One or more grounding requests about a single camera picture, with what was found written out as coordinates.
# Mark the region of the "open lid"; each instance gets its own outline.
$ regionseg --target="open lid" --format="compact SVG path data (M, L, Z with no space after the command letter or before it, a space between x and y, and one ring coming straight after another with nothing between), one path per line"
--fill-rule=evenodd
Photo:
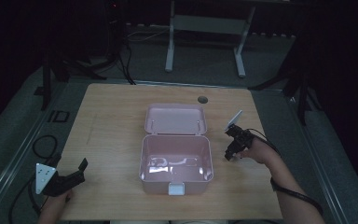
M151 104L145 130L153 134L205 134L206 121L200 105Z

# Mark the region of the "plastic container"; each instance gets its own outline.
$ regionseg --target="plastic container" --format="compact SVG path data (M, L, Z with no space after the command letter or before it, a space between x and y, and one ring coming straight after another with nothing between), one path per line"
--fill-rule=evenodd
M213 178L210 142L200 105L147 109L139 176L150 194L201 194Z

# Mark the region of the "gray carpet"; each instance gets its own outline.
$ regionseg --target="gray carpet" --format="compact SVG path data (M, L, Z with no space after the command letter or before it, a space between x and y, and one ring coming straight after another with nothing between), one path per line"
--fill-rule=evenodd
M242 54L247 76L239 78L229 44L218 47L215 44L194 41L193 37L190 41L189 38L186 36L177 40L173 71L169 74L164 71L167 49L164 36L141 42L132 41L130 72L135 82L246 88L275 76L285 53L293 43L293 40L282 37L267 39L264 36L251 36L247 39ZM122 56L126 62L129 52L123 49ZM114 65L108 70L100 71L100 74L109 77L104 81L106 83L128 84L123 80L120 66ZM61 151L84 92L88 84L96 81L73 75L67 84L54 82L57 97L48 111L41 112L41 98L33 96L34 89L41 84L40 80L39 70L28 78L0 117L0 175L19 148L26 151L11 185L7 191L2 192L0 223L7 223L11 203L34 173L34 165L44 161L34 155L32 146L23 145L24 139L32 140L33 143L39 136L52 134L58 139L57 151ZM308 125L306 128L302 127L295 116L296 103L290 103L281 92L273 91L283 85L284 81L269 90L253 92L267 136L280 149L283 159L304 190L321 203L326 223L358 223L358 179L328 118L321 111L307 112ZM48 122L52 110L70 112L68 122ZM38 120L41 120L41 124L35 127L34 124ZM36 147L38 152L49 154L53 141L49 138L41 139ZM323 167L315 167L315 164L321 164ZM40 203L41 198L37 197L37 201ZM32 210L26 191L22 193L13 210L13 219L14 223L36 222L37 216ZM253 220L242 223L265 222Z

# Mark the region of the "wooden table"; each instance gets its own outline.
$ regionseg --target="wooden table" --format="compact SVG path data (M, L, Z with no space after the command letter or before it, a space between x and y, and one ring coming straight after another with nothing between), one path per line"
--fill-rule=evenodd
M201 195L145 194L139 178L146 109L152 103L202 105L211 142L213 180ZM242 159L227 161L233 138L227 122L263 132L252 94L247 90L178 86L91 84L62 153L58 171L69 175L83 158L86 182L74 188L65 220L180 220L282 218L269 183L269 170Z

